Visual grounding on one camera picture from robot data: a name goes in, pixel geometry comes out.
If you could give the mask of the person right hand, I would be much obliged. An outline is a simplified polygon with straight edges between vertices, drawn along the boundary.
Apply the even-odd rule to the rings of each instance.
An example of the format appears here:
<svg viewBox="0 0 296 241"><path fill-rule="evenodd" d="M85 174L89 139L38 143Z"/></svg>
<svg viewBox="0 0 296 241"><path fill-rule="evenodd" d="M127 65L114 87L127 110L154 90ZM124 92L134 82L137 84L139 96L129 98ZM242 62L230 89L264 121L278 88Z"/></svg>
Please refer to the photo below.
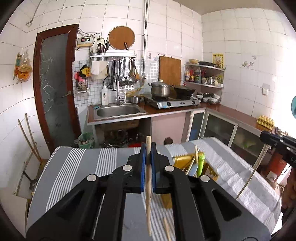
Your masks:
<svg viewBox="0 0 296 241"><path fill-rule="evenodd" d="M284 187L283 193L282 193L282 199L281 199L281 212L285 213L285 211L288 208L291 208L294 206L295 198L296 198L296 173L295 168L291 169L290 175L287 179L287 184Z"/></svg>

